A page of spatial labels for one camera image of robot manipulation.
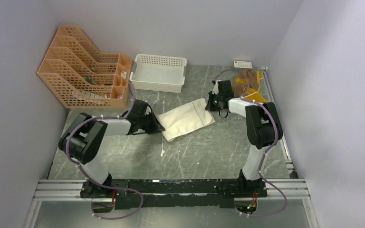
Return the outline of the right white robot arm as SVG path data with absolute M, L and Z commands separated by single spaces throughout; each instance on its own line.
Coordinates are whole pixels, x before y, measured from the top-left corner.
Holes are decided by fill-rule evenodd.
M 226 111 L 226 114 L 238 114 L 245 117 L 246 133 L 250 150 L 240 171 L 237 189 L 240 195 L 250 196 L 256 189 L 256 183 L 263 180 L 261 171 L 268 155 L 283 137 L 276 105 L 273 102 L 257 102 L 245 97 L 235 97 L 229 80 L 213 80 L 213 90 L 205 110 L 211 112 Z

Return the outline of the white plastic basket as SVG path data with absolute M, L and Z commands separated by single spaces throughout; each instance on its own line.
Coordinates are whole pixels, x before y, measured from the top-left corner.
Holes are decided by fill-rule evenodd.
M 187 59 L 149 54 L 138 54 L 136 69 L 130 75 L 135 89 L 181 93 L 185 83 Z

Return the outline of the aluminium frame rail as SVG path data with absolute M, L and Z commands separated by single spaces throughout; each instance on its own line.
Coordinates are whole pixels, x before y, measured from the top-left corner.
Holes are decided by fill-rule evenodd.
M 102 212 L 109 212 L 115 209 L 115 200 L 109 199 L 82 199 L 80 191 L 83 183 L 87 180 L 41 180 L 37 185 L 36 192 L 33 197 L 32 208 L 30 215 L 26 221 L 26 227 L 31 227 L 35 224 L 39 208 L 44 201 L 87 201 L 91 203 L 92 215 L 99 219 L 104 219 Z M 303 203 L 304 212 L 307 217 L 308 226 L 311 228 L 318 227 L 318 222 L 311 204 L 311 197 L 304 179 L 299 179 L 294 170 L 291 171 L 291 176 L 288 179 L 265 179 L 267 197 L 254 198 L 236 198 L 235 208 L 239 215 L 248 218 L 257 217 L 255 208 L 258 201 L 262 199 L 283 200 L 283 208 L 288 207 L 290 200 L 300 200 Z M 116 190 L 112 185 L 109 190 Z M 134 210 L 142 209 L 141 205 Z

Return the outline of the orange plastic file organizer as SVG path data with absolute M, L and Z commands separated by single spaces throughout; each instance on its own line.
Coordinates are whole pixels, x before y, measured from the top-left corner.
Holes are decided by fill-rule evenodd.
M 37 75 L 65 108 L 124 109 L 133 61 L 103 53 L 76 25 L 59 26 Z

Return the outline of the brown yellow towel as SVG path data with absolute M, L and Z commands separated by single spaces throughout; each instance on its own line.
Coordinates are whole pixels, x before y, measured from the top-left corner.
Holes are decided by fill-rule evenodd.
M 261 93 L 261 80 L 263 75 L 260 71 L 251 71 L 244 69 L 239 71 L 231 80 L 232 90 L 236 97 L 244 94 L 244 97 L 249 100 L 255 100 L 259 103 L 268 102 Z

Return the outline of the small white red box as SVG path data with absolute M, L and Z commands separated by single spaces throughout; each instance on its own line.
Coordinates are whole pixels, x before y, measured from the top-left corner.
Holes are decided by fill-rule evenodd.
M 252 62 L 250 61 L 233 61 L 235 68 L 253 69 Z

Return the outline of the cream white towel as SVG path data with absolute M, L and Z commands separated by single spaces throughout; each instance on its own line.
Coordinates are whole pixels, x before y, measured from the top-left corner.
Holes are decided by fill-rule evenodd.
M 158 121 L 164 127 L 162 134 L 166 141 L 171 142 L 177 137 L 215 123 L 211 112 L 205 110 L 206 105 L 205 99 L 200 98 L 157 115 Z

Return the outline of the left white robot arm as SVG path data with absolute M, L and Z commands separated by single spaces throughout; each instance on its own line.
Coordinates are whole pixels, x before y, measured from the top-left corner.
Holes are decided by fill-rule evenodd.
M 112 193 L 112 176 L 96 157 L 106 134 L 156 134 L 165 128 L 145 101 L 135 100 L 120 117 L 93 117 L 80 113 L 61 136 L 58 148 L 86 174 L 94 192 L 105 198 Z

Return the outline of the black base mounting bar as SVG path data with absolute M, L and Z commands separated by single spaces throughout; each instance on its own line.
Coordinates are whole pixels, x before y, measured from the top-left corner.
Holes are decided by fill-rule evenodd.
M 236 198 L 267 197 L 262 179 L 182 179 L 145 180 L 113 179 L 116 190 L 98 187 L 85 181 L 80 191 L 82 199 L 115 200 L 115 209 L 149 207 L 218 206 L 235 208 Z

